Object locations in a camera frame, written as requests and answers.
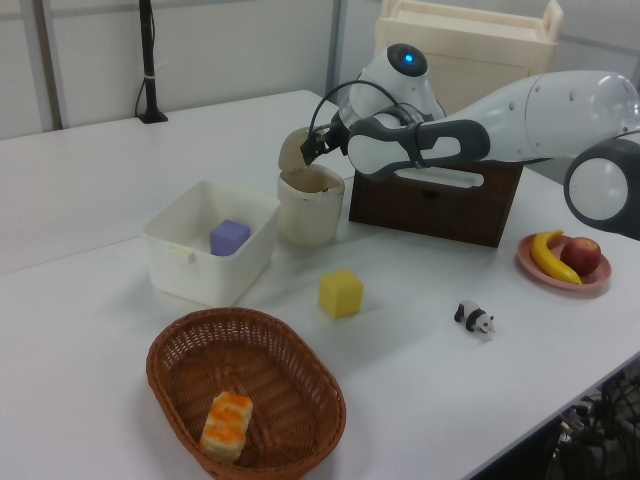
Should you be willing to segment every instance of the yellow block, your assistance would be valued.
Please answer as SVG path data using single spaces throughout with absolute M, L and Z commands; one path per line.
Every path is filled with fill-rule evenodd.
M 353 315 L 360 311 L 364 284 L 351 270 L 339 270 L 320 279 L 318 303 L 333 318 Z

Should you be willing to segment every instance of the cake slice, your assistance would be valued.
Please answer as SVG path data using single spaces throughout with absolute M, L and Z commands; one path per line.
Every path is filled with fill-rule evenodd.
M 200 448 L 220 462 L 235 462 L 244 448 L 252 412 L 250 398 L 222 392 L 213 399 L 209 409 Z

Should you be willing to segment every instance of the banana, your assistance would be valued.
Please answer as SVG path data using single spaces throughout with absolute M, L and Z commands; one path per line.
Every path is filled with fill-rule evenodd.
M 582 284 L 578 274 L 549 250 L 549 242 L 562 235 L 562 230 L 540 232 L 533 237 L 531 256 L 536 264 L 550 277 L 564 282 Z

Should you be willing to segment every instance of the toy panda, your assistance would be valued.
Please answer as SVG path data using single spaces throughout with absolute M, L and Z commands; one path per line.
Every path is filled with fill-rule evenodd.
M 487 315 L 487 312 L 482 310 L 477 303 L 471 300 L 463 300 L 458 305 L 458 311 L 453 316 L 454 320 L 458 323 L 463 320 L 467 321 L 467 330 L 470 332 L 475 331 L 475 327 L 478 327 L 482 332 L 493 332 L 493 317 Z

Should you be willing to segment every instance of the purple sponge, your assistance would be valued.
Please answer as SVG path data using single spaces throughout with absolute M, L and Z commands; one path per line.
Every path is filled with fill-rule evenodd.
M 211 254 L 219 257 L 233 255 L 251 236 L 249 227 L 233 220 L 225 220 L 211 231 Z

